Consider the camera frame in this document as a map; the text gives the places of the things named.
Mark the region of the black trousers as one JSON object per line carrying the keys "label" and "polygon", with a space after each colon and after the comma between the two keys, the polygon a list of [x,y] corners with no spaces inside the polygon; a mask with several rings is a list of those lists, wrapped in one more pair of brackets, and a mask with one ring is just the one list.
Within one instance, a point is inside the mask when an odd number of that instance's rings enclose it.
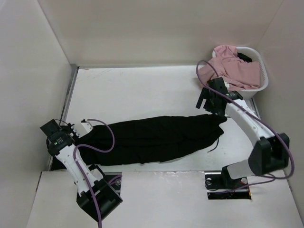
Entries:
{"label": "black trousers", "polygon": [[159,116],[104,125],[76,141],[106,152],[81,147],[87,165],[127,165],[168,162],[210,147],[223,133],[226,117],[213,114],[197,116]]}

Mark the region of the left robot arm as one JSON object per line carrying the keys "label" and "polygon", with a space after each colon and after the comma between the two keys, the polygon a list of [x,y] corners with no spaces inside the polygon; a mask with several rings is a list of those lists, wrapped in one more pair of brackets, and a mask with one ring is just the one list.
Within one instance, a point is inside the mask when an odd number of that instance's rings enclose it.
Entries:
{"label": "left robot arm", "polygon": [[73,177],[78,206],[100,225],[123,200],[102,170],[96,165],[87,166],[81,157],[79,149],[82,145],[76,145],[76,141],[93,128],[90,119],[69,123],[65,127],[52,119],[40,127],[49,141],[48,153],[59,160]]}

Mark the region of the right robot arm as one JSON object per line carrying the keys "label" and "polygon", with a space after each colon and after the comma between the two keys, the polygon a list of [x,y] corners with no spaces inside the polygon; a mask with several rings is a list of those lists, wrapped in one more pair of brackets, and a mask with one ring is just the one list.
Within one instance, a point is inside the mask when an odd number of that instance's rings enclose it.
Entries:
{"label": "right robot arm", "polygon": [[289,164],[289,137],[274,134],[248,107],[237,91],[229,92],[222,78],[207,82],[203,88],[196,108],[233,119],[246,134],[253,145],[249,158],[222,168],[220,174],[207,174],[208,190],[245,188],[248,176],[263,176],[284,169]]}

